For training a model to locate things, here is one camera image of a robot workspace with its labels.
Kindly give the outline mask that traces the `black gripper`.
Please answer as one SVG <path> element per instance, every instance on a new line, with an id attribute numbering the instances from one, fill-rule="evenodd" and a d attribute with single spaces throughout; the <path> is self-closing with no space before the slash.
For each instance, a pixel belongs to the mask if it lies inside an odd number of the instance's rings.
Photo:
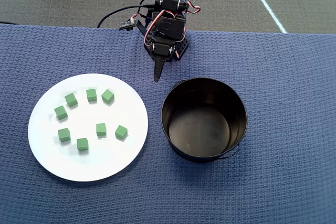
<path id="1" fill-rule="evenodd" d="M 144 28 L 144 47 L 154 59 L 154 82 L 158 82 L 165 62 L 180 60 L 187 50 L 186 19 L 183 13 L 161 11 Z"/>

